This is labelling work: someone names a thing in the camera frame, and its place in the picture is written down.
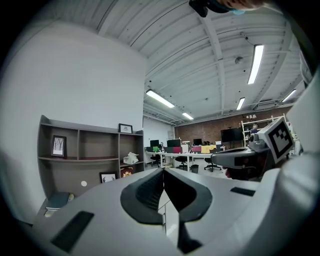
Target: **ceiling light fixture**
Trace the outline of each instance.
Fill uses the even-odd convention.
[[[157,101],[161,102],[162,104],[168,106],[169,108],[173,108],[175,105],[171,104],[165,98],[161,97],[159,94],[155,93],[153,90],[149,89],[146,91],[146,94],[150,97],[156,99]]]
[[[236,108],[236,110],[240,110],[242,108],[242,105],[244,104],[245,100],[246,100],[245,97],[240,98],[239,104],[238,104],[238,107]]]
[[[265,46],[262,44],[256,44],[254,46],[253,62],[252,62],[252,66],[251,66],[248,85],[252,85],[256,80],[256,77],[258,75],[258,71],[260,68],[261,60],[262,60],[262,55],[264,53],[264,47]]]
[[[290,92],[289,95],[287,97],[285,97],[282,102],[285,102],[286,100],[288,100],[292,95],[294,95],[296,93],[296,91],[297,90],[294,89],[292,92]]]
[[[184,115],[185,117],[189,118],[190,120],[193,120],[193,118],[190,115],[188,115],[187,113],[183,113],[182,115]]]

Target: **white wall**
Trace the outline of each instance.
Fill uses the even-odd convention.
[[[40,116],[141,130],[146,63],[128,46],[62,21],[17,52],[0,86],[1,177],[16,218],[32,223],[45,199],[37,163]]]
[[[167,146],[168,132],[174,131],[174,127],[164,122],[156,121],[153,119],[143,118],[143,144],[144,147],[150,147],[150,141],[159,140],[163,145]],[[145,163],[150,163],[151,155],[147,154],[144,157]]]

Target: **black monitor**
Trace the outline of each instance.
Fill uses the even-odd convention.
[[[169,139],[166,141],[168,147],[181,147],[180,139]]]
[[[244,136],[241,128],[221,130],[222,142],[237,142],[242,141],[243,139]]]
[[[200,146],[200,145],[202,145],[202,138],[195,138],[195,139],[193,140],[193,144],[194,144],[195,146]]]
[[[159,140],[150,140],[150,147],[159,147]]]

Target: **trash can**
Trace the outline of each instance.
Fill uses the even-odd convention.
[[[191,172],[194,173],[194,174],[197,174],[198,173],[198,170],[199,170],[199,165],[198,164],[194,164],[194,165],[191,165]]]

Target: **white table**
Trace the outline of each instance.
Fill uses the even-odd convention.
[[[164,152],[147,152],[145,151],[144,153],[146,153],[147,155],[160,155],[160,167],[163,168],[163,163],[162,163],[162,159],[163,156],[166,157],[186,157],[187,158],[187,168],[188,168],[188,172],[190,172],[190,162],[189,159],[191,158],[192,160],[192,165],[194,164],[194,158],[210,158],[211,157],[211,153],[209,154],[202,154],[202,153],[181,153],[181,154],[177,154],[177,153],[164,153]]]

